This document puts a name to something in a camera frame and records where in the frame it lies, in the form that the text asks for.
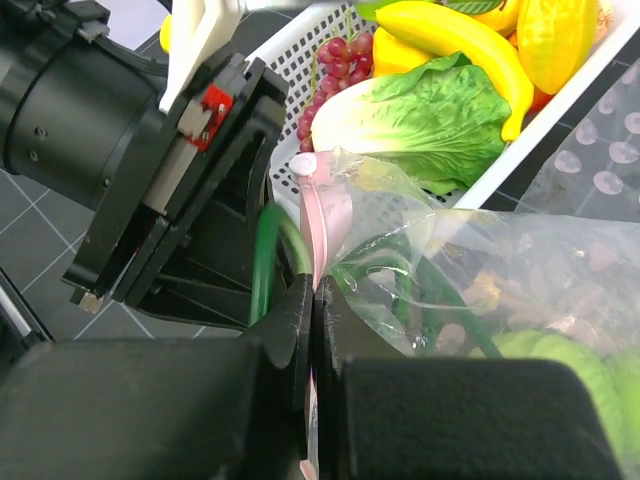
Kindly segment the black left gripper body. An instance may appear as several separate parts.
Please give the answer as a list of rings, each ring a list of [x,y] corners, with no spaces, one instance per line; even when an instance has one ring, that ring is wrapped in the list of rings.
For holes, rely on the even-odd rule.
[[[111,299],[166,321],[247,328],[288,90],[262,60],[216,54],[169,113],[147,111],[64,274],[73,303],[96,312]]]

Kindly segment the green apple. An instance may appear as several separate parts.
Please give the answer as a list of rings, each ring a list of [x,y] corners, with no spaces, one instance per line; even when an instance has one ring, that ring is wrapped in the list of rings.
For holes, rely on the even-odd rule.
[[[622,418],[621,456],[628,479],[639,478],[639,348],[607,359]]]

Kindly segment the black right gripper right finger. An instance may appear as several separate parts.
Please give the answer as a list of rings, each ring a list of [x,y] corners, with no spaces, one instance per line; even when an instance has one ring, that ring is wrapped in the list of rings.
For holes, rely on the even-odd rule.
[[[314,307],[323,479],[487,479],[463,436],[470,358],[410,358],[375,333],[332,278]]]

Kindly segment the green spring onion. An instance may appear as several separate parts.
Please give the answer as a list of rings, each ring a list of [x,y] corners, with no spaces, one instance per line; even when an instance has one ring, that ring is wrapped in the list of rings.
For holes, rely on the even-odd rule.
[[[249,324],[254,325],[270,308],[275,278],[275,257],[279,240],[283,238],[293,250],[295,272],[309,274],[311,257],[302,234],[285,210],[271,203],[259,217],[256,230],[255,256]],[[389,271],[394,275],[393,286],[384,291],[392,298],[392,315],[401,323],[408,322],[409,308],[422,305],[422,335],[433,339],[445,322],[436,318],[436,311],[448,311],[452,322],[461,326],[480,351],[490,358],[500,358],[497,346],[476,316],[467,308],[462,297],[429,260],[422,259],[413,274],[409,273],[408,241],[391,234],[367,240],[349,253],[341,263],[332,267],[330,275],[345,296],[362,305],[364,298],[356,292],[366,278]]]

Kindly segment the long yellow banana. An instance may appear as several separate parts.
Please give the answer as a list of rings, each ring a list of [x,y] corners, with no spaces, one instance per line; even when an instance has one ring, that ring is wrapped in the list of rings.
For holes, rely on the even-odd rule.
[[[160,47],[165,53],[169,53],[170,51],[171,25],[172,15],[168,14],[164,19],[158,34]]]

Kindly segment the pink zipper clear bag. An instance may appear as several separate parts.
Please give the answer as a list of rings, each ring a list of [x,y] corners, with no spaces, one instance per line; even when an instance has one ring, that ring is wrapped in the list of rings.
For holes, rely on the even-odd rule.
[[[289,163],[300,187],[301,231],[316,276],[358,246],[391,234],[408,241],[409,273],[429,260],[490,337],[558,333],[612,355],[639,348],[639,227],[635,223],[540,213],[449,209],[397,166],[341,149],[301,153]],[[422,305],[408,322],[392,315],[389,271],[344,295],[378,335],[410,357],[468,356],[475,348],[448,311],[433,339],[422,335]]]

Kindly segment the round green cabbage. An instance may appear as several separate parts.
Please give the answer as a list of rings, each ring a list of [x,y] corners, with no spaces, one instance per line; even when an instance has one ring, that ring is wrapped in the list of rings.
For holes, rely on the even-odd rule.
[[[503,332],[468,354],[463,443],[487,479],[620,479],[623,414],[614,376],[558,333]]]

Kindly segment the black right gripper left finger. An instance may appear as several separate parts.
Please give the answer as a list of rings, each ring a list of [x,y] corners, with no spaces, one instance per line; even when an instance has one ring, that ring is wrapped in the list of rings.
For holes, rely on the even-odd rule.
[[[236,338],[42,342],[1,382],[5,479],[297,479],[312,280]]]

